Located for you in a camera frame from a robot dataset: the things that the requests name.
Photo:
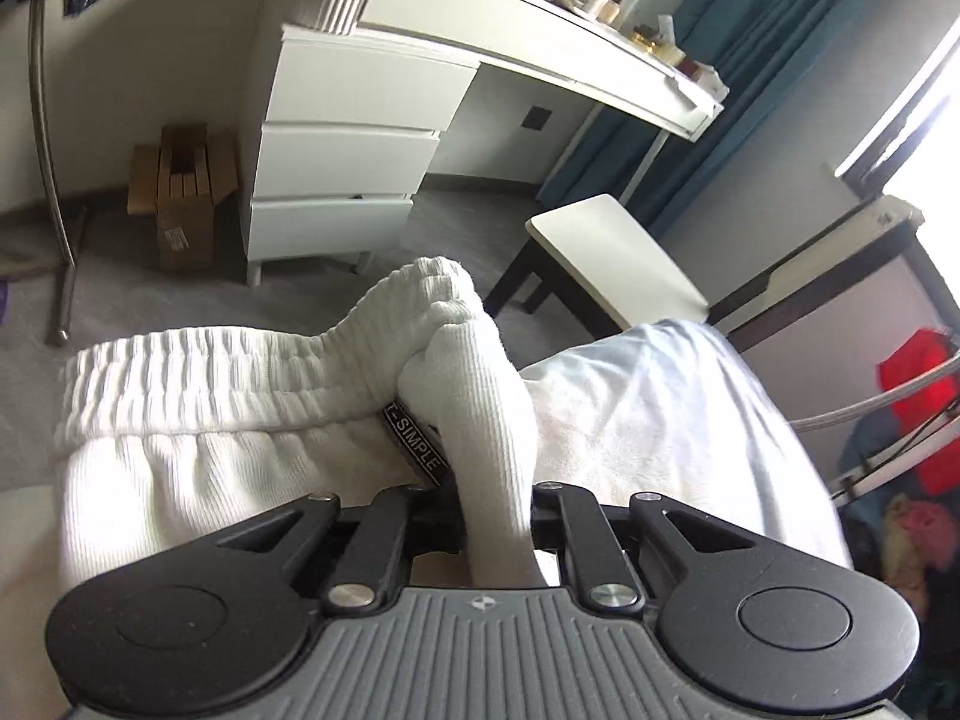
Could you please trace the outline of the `cream zip-up sweatshirt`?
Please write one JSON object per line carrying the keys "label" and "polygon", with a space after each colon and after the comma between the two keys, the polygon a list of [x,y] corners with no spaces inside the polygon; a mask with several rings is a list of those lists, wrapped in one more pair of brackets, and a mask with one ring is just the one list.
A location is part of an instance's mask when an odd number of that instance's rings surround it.
{"label": "cream zip-up sweatshirt", "polygon": [[804,447],[716,330],[663,320],[516,367],[469,273],[439,257],[317,337],[176,328],[73,356],[53,450],[62,587],[305,494],[361,505],[420,481],[391,416],[448,464],[480,585],[540,582],[540,481],[612,505],[652,491],[850,561]]}

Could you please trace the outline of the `pile of clothes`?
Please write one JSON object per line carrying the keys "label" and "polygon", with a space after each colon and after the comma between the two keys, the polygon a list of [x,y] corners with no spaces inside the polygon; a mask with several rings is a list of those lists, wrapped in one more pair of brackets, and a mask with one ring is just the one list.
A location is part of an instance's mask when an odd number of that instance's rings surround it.
{"label": "pile of clothes", "polygon": [[918,658],[898,697],[913,718],[958,715],[958,445],[839,509],[856,571],[918,617]]}

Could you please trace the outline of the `metal clothes rack pole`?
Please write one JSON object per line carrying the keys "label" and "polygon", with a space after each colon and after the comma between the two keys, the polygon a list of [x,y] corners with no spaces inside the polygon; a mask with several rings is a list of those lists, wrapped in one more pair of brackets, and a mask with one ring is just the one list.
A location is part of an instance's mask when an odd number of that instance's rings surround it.
{"label": "metal clothes rack pole", "polygon": [[28,4],[28,89],[31,106],[32,136],[36,146],[37,167],[43,184],[47,214],[59,249],[59,296],[55,301],[50,343],[65,346],[71,340],[71,319],[78,277],[78,254],[88,221],[88,207],[78,206],[75,218],[67,223],[50,138],[46,86],[46,4],[31,0]]}

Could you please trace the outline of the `white upholstered stool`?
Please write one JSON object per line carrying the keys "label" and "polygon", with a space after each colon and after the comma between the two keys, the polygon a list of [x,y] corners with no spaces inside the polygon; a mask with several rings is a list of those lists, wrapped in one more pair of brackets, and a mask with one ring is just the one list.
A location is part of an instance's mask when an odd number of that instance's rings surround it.
{"label": "white upholstered stool", "polygon": [[610,195],[539,213],[524,231],[527,241],[483,299],[490,316],[537,278],[524,309],[555,296],[596,340],[645,323],[708,319],[703,294]]}

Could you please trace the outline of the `dark framed white panel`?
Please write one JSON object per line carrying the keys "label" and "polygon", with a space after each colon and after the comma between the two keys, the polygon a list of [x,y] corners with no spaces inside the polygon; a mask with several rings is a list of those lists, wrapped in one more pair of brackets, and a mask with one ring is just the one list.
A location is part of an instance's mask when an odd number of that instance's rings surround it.
{"label": "dark framed white panel", "polygon": [[706,320],[724,323],[729,343],[747,353],[905,259],[937,317],[957,332],[958,301],[921,250],[923,224],[921,210],[896,197],[857,205],[710,305]]}

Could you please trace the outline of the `red hanging cloth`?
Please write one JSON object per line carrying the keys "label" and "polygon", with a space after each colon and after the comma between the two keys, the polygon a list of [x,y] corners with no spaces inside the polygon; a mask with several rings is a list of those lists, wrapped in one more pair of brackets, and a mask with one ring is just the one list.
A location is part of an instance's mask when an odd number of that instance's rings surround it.
{"label": "red hanging cloth", "polygon": [[[946,332],[919,328],[900,348],[882,361],[878,367],[878,383],[884,392],[928,372],[947,362],[957,346]],[[928,419],[935,418],[953,400],[958,398],[958,374],[931,383],[892,405],[900,436],[912,433]],[[950,493],[958,486],[958,440],[937,450],[916,466],[919,486],[926,496],[937,497]]]}

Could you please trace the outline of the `cardboard box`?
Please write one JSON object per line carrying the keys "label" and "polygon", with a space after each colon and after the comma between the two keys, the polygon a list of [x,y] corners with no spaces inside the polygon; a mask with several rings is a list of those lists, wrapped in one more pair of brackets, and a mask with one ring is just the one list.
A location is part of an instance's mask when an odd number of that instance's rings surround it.
{"label": "cardboard box", "polygon": [[133,147],[125,211],[155,223],[164,271],[205,270],[215,255],[215,213],[238,187],[233,133],[165,125],[158,143]]}

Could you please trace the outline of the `white vanity desk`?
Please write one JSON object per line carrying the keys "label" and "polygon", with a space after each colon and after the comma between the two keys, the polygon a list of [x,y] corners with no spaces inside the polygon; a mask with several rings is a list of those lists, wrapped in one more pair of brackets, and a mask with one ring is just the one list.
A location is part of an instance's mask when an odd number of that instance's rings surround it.
{"label": "white vanity desk", "polygon": [[615,29],[545,0],[265,0],[247,75],[245,279],[275,260],[398,243],[485,65],[694,142],[713,94]]}

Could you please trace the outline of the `window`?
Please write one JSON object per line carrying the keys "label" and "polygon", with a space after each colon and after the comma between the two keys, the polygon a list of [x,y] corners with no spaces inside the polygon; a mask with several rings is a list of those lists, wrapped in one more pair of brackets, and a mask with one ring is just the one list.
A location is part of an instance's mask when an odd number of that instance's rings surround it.
{"label": "window", "polygon": [[866,143],[851,154],[851,161],[838,172],[844,187],[857,203],[836,220],[836,226],[851,221],[869,203],[885,195],[885,187],[907,165],[911,156],[928,138],[942,114],[950,107],[958,85],[958,46],[929,67],[918,71],[905,93],[885,112],[878,130],[867,135]]}

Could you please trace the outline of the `cosmetic bottles on desk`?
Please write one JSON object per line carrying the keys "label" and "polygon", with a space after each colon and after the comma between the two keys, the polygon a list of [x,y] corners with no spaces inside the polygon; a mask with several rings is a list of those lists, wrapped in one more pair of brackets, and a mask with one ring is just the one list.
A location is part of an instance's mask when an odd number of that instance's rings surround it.
{"label": "cosmetic bottles on desk", "polygon": [[665,37],[630,23],[640,0],[478,0],[477,52],[576,85],[628,96],[652,85],[688,89],[701,67]]}

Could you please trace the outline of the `teal curtain left panel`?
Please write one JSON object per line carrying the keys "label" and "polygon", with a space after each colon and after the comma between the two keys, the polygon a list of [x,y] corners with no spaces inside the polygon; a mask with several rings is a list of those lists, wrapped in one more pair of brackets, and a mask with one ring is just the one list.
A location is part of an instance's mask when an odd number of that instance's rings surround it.
{"label": "teal curtain left panel", "polygon": [[640,36],[674,59],[721,110],[693,142],[654,143],[654,128],[608,107],[540,190],[547,210],[599,193],[625,202],[652,234],[667,231],[739,153],[822,55],[880,0],[683,0]]}

